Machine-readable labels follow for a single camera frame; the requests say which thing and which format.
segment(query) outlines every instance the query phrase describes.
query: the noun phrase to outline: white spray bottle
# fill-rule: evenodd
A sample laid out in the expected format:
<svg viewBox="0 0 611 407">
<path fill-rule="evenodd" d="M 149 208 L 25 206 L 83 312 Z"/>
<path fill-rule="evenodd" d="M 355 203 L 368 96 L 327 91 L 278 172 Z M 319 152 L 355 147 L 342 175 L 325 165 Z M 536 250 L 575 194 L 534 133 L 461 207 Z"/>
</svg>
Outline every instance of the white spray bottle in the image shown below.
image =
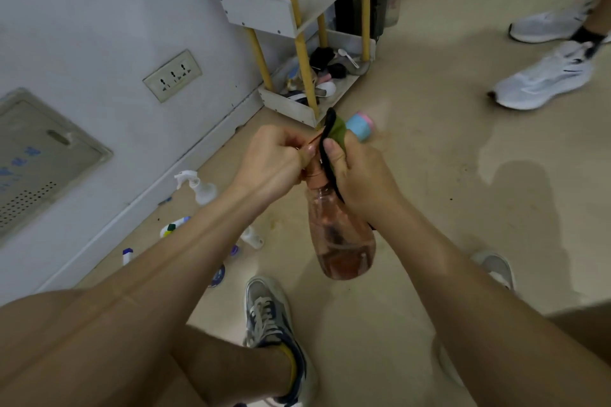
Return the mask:
<svg viewBox="0 0 611 407">
<path fill-rule="evenodd" d="M 210 203 L 218 195 L 216 185 L 213 183 L 202 183 L 195 171 L 182 171 L 176 174 L 174 178 L 179 182 L 177 190 L 183 186 L 183 183 L 187 180 L 189 181 L 189 187 L 195 192 L 195 202 L 200 206 L 206 206 L 206 204 Z M 240 235 L 240 238 L 254 249 L 263 248 L 264 241 L 256 233 L 253 226 L 248 226 L 242 235 Z"/>
</svg>

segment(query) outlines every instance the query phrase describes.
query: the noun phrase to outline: sock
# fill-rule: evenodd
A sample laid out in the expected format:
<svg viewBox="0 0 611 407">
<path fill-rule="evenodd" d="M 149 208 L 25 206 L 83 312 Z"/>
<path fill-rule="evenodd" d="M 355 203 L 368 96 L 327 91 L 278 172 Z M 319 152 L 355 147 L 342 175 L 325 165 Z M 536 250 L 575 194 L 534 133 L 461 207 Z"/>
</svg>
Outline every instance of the sock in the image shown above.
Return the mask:
<svg viewBox="0 0 611 407">
<path fill-rule="evenodd" d="M 591 31 L 588 31 L 585 27 L 581 26 L 575 34 L 571 36 L 569 40 L 574 40 L 575 42 L 579 42 L 580 44 L 584 44 L 585 42 L 591 42 L 593 46 L 586 50 L 585 57 L 590 59 L 594 56 L 600 45 L 602 45 L 602 41 L 607 38 L 607 34 L 597 34 Z"/>
<path fill-rule="evenodd" d="M 286 354 L 288 360 L 291 361 L 291 383 L 288 385 L 288 389 L 286 392 L 291 392 L 293 385 L 295 384 L 295 380 L 297 380 L 297 362 L 295 362 L 295 356 L 293 355 L 293 351 L 286 346 L 286 344 L 280 344 L 278 348 Z"/>
</svg>

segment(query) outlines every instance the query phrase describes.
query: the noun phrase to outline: electrical socket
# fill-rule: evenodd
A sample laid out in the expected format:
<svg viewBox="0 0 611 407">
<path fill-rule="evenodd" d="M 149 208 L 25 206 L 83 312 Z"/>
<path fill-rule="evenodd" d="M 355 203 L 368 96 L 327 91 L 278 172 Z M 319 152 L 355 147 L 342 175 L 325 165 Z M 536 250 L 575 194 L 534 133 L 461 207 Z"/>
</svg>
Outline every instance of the electrical socket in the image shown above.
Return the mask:
<svg viewBox="0 0 611 407">
<path fill-rule="evenodd" d="M 157 100 L 165 102 L 172 95 L 202 75 L 202 70 L 195 62 L 189 50 L 172 58 L 164 66 L 142 80 Z"/>
</svg>

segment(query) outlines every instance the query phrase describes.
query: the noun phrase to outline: white spoon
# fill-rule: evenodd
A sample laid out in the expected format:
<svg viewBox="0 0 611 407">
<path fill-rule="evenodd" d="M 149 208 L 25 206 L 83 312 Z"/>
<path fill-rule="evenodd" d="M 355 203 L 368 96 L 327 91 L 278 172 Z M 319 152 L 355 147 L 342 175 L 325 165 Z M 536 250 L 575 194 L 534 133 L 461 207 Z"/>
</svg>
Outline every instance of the white spoon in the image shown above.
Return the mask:
<svg viewBox="0 0 611 407">
<path fill-rule="evenodd" d="M 355 65 L 356 69 L 359 68 L 359 65 L 357 65 L 356 62 L 352 59 L 352 57 L 350 55 L 348 55 L 346 50 L 344 50 L 343 48 L 338 48 L 337 49 L 337 53 L 339 53 L 340 56 L 345 56 L 348 60 L 350 60 L 350 62 L 352 62 L 352 64 Z"/>
</svg>

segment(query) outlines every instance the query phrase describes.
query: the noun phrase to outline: white wall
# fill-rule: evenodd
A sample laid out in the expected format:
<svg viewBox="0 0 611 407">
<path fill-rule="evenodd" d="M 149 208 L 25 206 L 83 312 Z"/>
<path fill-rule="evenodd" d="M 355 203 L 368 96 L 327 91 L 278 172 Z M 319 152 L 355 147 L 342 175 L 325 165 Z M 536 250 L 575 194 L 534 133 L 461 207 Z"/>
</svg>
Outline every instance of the white wall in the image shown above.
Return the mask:
<svg viewBox="0 0 611 407">
<path fill-rule="evenodd" d="M 261 37 L 275 67 L 291 43 Z M 166 103 L 142 79 L 188 48 Z M 26 87 L 114 152 L 0 246 L 0 304 L 38 289 L 261 82 L 218 0 L 0 0 L 0 96 Z"/>
</svg>

